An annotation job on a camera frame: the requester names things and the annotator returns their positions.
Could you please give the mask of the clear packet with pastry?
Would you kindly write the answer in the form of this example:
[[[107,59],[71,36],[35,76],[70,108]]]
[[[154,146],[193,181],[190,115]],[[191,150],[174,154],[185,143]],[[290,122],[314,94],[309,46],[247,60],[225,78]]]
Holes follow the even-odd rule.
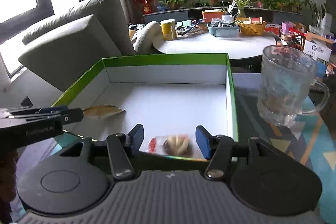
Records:
[[[156,136],[149,141],[147,152],[157,155],[192,157],[193,145],[187,135]]]

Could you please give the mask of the yellow snack packet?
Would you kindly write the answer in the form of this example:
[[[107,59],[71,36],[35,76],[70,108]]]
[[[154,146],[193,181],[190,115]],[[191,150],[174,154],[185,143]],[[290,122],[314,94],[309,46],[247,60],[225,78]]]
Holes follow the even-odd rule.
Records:
[[[122,109],[113,105],[98,105],[85,108],[83,114],[89,119],[106,119],[123,112]]]

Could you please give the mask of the green cardboard box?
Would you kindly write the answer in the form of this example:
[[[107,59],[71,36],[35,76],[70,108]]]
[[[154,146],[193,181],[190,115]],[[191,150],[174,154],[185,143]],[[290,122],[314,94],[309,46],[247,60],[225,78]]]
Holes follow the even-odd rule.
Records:
[[[225,53],[110,57],[99,60],[60,98],[56,106],[85,109],[112,105],[122,112],[103,121],[88,118],[69,125],[75,135],[103,140],[109,134],[144,127],[142,151],[151,139],[185,135],[197,126],[212,135],[238,139],[234,81]]]

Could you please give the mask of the grey sofa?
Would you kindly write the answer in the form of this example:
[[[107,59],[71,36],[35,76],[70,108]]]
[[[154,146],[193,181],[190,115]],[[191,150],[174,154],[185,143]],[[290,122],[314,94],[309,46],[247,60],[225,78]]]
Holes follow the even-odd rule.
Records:
[[[30,26],[19,62],[66,91],[97,61],[135,55],[120,0],[85,0]]]

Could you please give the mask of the white round coffee table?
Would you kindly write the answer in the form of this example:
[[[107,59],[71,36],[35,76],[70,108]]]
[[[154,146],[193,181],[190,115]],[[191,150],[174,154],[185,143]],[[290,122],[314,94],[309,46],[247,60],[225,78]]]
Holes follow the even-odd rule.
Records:
[[[179,53],[226,53],[231,60],[259,57],[267,46],[275,45],[273,35],[264,33],[262,36],[244,36],[237,38],[216,38],[210,33],[179,37],[176,40],[153,40],[154,48],[164,54]]]

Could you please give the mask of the grey-blue plastic basket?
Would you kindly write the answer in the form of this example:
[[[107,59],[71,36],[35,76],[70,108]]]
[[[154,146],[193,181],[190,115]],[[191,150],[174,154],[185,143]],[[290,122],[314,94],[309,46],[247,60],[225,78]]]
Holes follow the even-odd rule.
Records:
[[[219,27],[218,24],[211,26],[210,22],[207,22],[207,28],[209,33],[216,38],[237,38],[240,34],[240,27]]]

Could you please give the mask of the yellow canister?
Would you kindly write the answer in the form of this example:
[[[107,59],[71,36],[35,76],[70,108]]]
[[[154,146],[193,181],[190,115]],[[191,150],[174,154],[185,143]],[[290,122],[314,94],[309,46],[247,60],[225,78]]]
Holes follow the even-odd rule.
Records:
[[[177,38],[174,19],[163,20],[160,25],[164,40],[175,40]]]

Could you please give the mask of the yellow wicker basket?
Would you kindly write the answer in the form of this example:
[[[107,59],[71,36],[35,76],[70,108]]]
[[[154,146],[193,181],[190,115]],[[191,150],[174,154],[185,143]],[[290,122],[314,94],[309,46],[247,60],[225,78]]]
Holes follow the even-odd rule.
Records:
[[[266,28],[265,21],[263,23],[252,23],[252,20],[248,18],[236,18],[235,22],[244,36],[262,36]]]

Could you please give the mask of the orange box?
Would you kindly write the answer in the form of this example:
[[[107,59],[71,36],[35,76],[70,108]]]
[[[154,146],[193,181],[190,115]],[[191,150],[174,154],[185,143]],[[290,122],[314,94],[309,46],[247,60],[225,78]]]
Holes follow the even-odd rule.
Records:
[[[202,17],[205,21],[205,23],[211,22],[213,18],[219,18],[222,19],[222,16],[226,13],[222,11],[221,9],[214,9],[214,10],[205,10],[202,11]]]

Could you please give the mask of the spider plant in vase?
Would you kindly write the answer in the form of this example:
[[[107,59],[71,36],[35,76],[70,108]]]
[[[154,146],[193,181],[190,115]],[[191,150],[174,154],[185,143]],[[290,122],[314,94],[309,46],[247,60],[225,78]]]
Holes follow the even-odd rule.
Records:
[[[238,13],[236,14],[236,16],[238,18],[246,18],[245,8],[250,7],[253,0],[230,0],[230,1],[231,4],[236,6],[238,9]]]

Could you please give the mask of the white and blue paper bag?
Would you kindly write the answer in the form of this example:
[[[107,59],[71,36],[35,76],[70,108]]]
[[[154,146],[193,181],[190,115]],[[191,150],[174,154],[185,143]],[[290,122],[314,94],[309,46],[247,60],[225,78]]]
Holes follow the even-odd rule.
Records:
[[[307,32],[303,52],[315,61],[327,64],[330,59],[332,45],[332,40]]]

